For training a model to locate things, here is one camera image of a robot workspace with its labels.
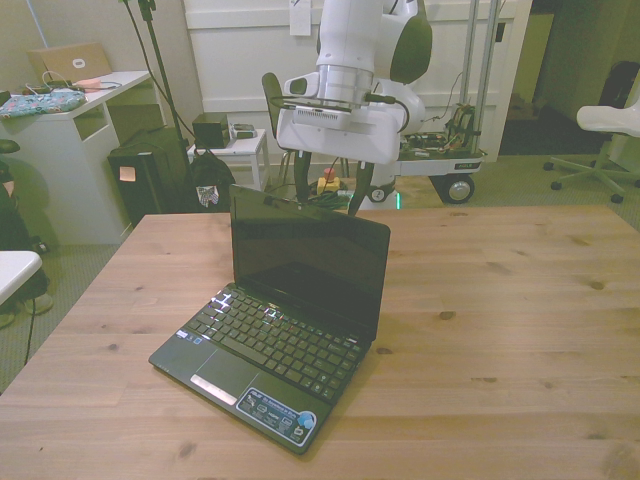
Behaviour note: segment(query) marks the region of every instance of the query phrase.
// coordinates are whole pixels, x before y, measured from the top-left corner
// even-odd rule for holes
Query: chair base
[[[563,177],[558,178],[555,182],[551,184],[551,188],[553,190],[559,190],[562,188],[562,182],[567,180],[573,180],[576,178],[586,178],[586,177],[596,177],[602,183],[604,183],[607,187],[615,192],[615,194],[611,197],[611,200],[614,203],[622,202],[624,198],[624,189],[620,187],[613,179],[629,179],[629,180],[639,180],[640,172],[618,172],[615,170],[606,170],[604,166],[609,160],[608,155],[606,154],[606,149],[602,149],[602,153],[596,160],[595,164],[592,167],[587,167],[585,165],[580,165],[578,163],[569,162],[567,160],[562,160],[561,158],[551,157],[552,165],[561,165],[563,167],[569,168],[571,170],[577,170],[578,173],[573,173],[571,175],[565,175]]]

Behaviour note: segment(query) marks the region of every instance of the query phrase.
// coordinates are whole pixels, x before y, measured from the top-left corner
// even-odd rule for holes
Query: black box
[[[229,122],[226,113],[204,112],[193,121],[196,148],[227,148]]]
[[[134,227],[148,214],[198,211],[174,128],[138,132],[108,159]]]

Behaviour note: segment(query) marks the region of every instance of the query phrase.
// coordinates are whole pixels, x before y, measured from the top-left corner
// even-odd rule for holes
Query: laptop screen
[[[389,249],[386,225],[232,188],[235,281],[375,337]]]

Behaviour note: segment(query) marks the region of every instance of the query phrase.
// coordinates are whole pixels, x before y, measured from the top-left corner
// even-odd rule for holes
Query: backpack
[[[193,183],[198,193],[198,212],[229,212],[229,185],[236,183],[229,166],[211,152],[195,155],[191,164]]]

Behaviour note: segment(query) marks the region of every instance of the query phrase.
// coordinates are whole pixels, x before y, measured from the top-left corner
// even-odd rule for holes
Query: black netbook
[[[386,225],[232,186],[234,283],[149,361],[295,453],[376,338]]]

